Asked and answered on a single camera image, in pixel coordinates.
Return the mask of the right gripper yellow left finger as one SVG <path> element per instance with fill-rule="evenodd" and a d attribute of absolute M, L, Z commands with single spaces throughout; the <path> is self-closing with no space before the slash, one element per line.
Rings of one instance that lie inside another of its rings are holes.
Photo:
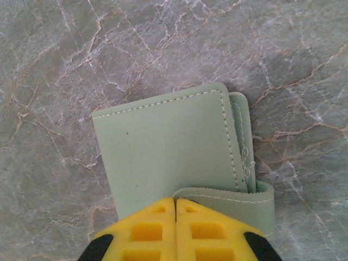
<path fill-rule="evenodd" d="M 176 260 L 176 210 L 167 197 L 98 232 L 79 260 Z"/>

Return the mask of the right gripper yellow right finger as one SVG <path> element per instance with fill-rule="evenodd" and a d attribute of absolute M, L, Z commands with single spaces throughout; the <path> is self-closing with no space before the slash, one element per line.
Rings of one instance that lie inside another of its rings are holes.
<path fill-rule="evenodd" d="M 176 201 L 177 260 L 281 260 L 260 230 L 196 202 Z"/>

